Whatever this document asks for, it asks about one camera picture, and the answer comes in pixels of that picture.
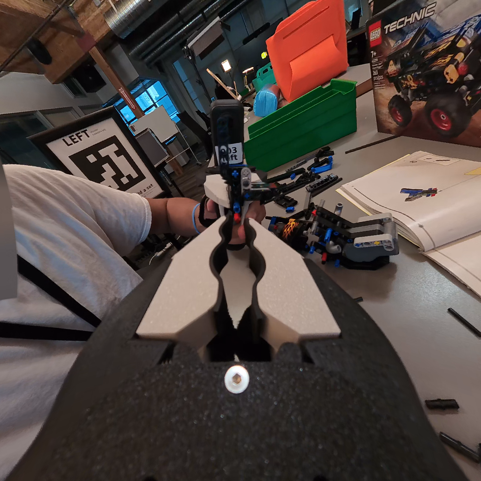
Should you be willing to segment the framed marker sign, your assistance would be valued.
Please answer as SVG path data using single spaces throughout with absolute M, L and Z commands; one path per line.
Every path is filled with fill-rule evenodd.
M 172 197 L 114 106 L 28 139 L 65 173 L 144 198 Z

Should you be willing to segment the open instruction booklet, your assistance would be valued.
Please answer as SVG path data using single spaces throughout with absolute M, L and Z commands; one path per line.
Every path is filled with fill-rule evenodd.
M 401 236 L 480 296 L 480 162 L 417 151 L 337 192 L 368 215 L 390 212 Z

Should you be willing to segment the silver ventilation duct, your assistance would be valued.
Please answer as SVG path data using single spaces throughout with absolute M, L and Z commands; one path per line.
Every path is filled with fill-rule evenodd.
M 177 26 L 187 13 L 194 9 L 197 1 L 118 1 L 111 3 L 111 9 L 103 16 L 112 32 L 118 37 L 125 39 L 154 15 L 159 9 L 167 5 L 172 15 L 163 16 L 162 22 L 151 33 L 148 39 L 158 39 L 169 29 Z

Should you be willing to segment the lego set box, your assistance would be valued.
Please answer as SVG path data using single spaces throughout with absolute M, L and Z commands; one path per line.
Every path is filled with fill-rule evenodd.
M 371 1 L 378 131 L 480 147 L 480 1 Z

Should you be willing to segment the small black blue lego assembly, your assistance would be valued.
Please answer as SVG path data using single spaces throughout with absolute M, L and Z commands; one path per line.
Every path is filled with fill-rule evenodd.
M 279 194 L 274 183 L 254 179 L 250 167 L 228 166 L 221 169 L 221 177 L 226 183 L 227 208 L 233 213 L 235 224 L 244 223 L 250 203 L 265 203 Z

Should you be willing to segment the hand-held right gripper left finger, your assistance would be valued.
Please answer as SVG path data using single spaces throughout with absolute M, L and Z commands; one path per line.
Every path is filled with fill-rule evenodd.
M 169 340 L 196 350 L 203 361 L 226 357 L 229 314 L 220 272 L 228 261 L 229 217 L 213 225 L 176 253 L 136 334 Z

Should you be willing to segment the person's left hand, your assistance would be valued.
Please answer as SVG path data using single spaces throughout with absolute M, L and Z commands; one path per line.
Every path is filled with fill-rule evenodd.
M 207 199 L 205 205 L 204 218 L 205 219 L 217 219 L 217 207 L 218 205 L 211 199 Z M 260 204 L 259 201 L 253 201 L 245 214 L 245 220 L 252 218 L 258 223 L 261 223 L 266 216 L 266 207 Z M 245 243 L 245 230 L 243 223 L 234 223 L 232 228 L 232 236 L 230 245 L 238 245 Z

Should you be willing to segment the green plastic bin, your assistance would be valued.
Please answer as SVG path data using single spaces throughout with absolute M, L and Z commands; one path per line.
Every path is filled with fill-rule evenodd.
M 270 171 L 356 130 L 356 82 L 332 79 L 250 125 L 246 163 Z

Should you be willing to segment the whiteboard on stand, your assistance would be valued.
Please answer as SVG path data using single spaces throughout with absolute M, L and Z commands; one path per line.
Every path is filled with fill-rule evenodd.
M 176 123 L 171 119 L 163 105 L 131 123 L 129 129 L 135 136 L 140 135 L 145 129 L 150 129 L 161 143 L 167 142 L 179 133 Z

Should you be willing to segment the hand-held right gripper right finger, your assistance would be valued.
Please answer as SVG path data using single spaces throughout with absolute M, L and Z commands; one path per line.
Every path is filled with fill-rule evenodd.
M 284 343 L 338 338 L 340 327 L 304 258 L 250 218 L 244 222 L 252 289 L 250 329 L 278 351 Z

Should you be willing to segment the pile of loose lego pieces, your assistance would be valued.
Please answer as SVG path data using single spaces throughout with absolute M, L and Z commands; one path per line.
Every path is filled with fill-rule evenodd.
M 274 184 L 274 193 L 271 198 L 262 203 L 277 201 L 291 192 L 320 180 L 322 174 L 332 170 L 333 156 L 334 151 L 331 147 L 325 146 L 315 154 L 310 154 L 287 168 L 284 173 L 268 177 L 266 182 Z

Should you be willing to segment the black grey lego truck chassis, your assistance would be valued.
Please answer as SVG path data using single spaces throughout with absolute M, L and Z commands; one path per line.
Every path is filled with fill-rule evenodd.
M 298 253 L 318 253 L 322 264 L 334 262 L 336 267 L 377 270 L 399 254 L 398 232 L 391 213 L 350 222 L 340 216 L 342 207 L 339 203 L 330 212 L 321 202 L 286 217 L 267 217 L 268 230 Z

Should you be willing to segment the person's left forearm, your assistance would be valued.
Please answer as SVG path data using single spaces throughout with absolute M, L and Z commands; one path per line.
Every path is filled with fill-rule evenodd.
M 193 236 L 196 232 L 192 225 L 191 211 L 198 203 L 185 197 L 147 199 L 151 211 L 150 234 L 176 234 Z M 199 221 L 199 209 L 196 211 L 197 227 L 200 232 L 206 228 Z

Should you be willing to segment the long black lego axle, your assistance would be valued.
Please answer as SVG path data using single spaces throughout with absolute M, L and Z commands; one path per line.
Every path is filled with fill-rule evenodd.
M 393 139 L 397 139 L 397 138 L 400 138 L 400 137 L 401 137 L 401 135 L 392 135 L 390 137 L 386 137 L 386 138 L 383 138 L 383 139 L 378 140 L 378 141 L 370 142 L 370 143 L 355 147 L 353 149 L 346 150 L 345 154 L 354 153 L 354 152 L 357 152 L 359 150 L 363 150 L 365 148 L 369 148 L 369 147 L 372 147 L 372 146 L 375 146 L 375 145 L 379 145 L 383 142 L 390 141 L 390 140 L 393 140 Z

